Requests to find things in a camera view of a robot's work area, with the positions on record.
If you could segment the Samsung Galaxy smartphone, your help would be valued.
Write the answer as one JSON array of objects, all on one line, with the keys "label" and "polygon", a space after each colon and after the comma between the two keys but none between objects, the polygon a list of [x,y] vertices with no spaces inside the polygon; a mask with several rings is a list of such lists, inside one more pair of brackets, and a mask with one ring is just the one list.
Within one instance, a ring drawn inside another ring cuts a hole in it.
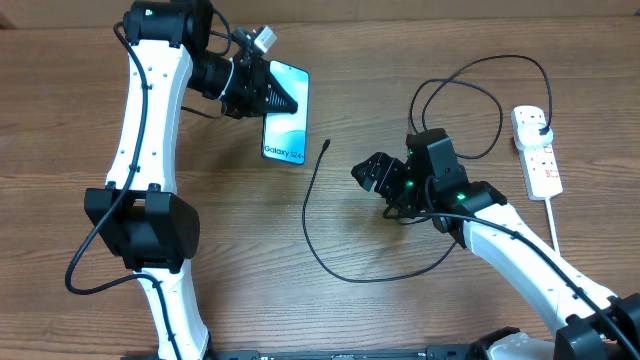
[{"label": "Samsung Galaxy smartphone", "polygon": [[309,108],[309,74],[276,60],[270,72],[298,104],[295,113],[268,113],[263,121],[262,156],[295,165],[305,162]]}]

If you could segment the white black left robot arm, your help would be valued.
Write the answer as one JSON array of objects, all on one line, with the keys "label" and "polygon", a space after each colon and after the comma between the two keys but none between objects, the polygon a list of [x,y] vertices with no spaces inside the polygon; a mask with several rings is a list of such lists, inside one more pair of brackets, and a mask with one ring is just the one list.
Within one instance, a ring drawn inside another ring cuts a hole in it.
[{"label": "white black left robot arm", "polygon": [[192,261],[197,210],[177,193],[176,148],[187,90],[217,100],[224,116],[263,121],[267,159],[305,161],[311,79],[267,58],[271,28],[227,28],[209,50],[217,11],[208,1],[137,1],[114,27],[129,58],[129,86],[117,153],[101,188],[85,193],[91,236],[140,283],[158,335],[160,359],[211,359],[198,309]]}]

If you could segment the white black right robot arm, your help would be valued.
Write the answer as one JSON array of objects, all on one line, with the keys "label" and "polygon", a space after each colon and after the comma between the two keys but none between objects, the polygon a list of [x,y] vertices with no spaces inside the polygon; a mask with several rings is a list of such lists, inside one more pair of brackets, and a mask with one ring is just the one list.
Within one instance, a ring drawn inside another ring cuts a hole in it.
[{"label": "white black right robot arm", "polygon": [[405,161],[377,152],[355,165],[359,185],[387,202],[386,217],[429,219],[499,272],[552,335],[506,327],[471,344],[470,359],[636,359],[639,297],[617,296],[537,236],[506,197],[471,182],[442,128],[410,134]]}]

